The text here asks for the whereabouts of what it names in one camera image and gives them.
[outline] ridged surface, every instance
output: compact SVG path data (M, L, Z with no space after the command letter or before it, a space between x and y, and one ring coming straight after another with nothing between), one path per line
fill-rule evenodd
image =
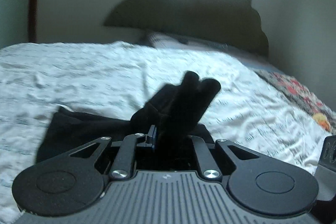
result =
M309 215L268 219L238 207L218 183L194 172L139 171L125 182L113 182L99 202L83 212L46 218L25 213L16 224L313 224Z

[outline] metal bolt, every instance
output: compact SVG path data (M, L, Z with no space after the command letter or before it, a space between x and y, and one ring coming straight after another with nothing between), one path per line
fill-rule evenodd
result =
M203 175L208 179L215 179L219 177L219 172L216 170L206 170L204 171Z
M114 170L111 175L116 179L124 179L127 177L128 173L124 170Z

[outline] brown headboard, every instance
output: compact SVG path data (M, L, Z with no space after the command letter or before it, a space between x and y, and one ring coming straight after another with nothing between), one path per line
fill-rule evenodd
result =
M124 0L104 25L196 37L268 55L268 40L251 0Z

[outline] bed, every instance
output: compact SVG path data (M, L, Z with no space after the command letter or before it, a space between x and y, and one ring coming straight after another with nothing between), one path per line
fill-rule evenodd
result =
M121 5L133 11L127 2ZM221 83L220 93L200 121L214 140L229 139L313 174L324 138L330 133L254 72L277 69L261 57L267 55L267 39L258 14L250 5L245 6L249 12L243 14L251 13L256 18L251 21L251 31L241 36L224 30L230 36L225 42L216 39L221 38L219 34L207 40L210 44L204 42L209 38L206 35L191 39L195 34L190 28L172 36L158 34L165 23L161 29L151 28L155 32L147 33L140 42L142 46L122 41L104 45L23 43L1 49L0 223L10 223L19 216L11 184L19 172L34 164L36 150L59 106L127 120L164 83L178 84L186 70ZM105 25L120 27L121 20L124 27L148 29L147 23L138 26L121 19L122 15L131 16L122 10L115 8Z

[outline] headboard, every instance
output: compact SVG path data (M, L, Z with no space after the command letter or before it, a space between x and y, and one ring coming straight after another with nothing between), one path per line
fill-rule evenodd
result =
M251 0L124 0L104 25L196 37L268 55L268 40Z

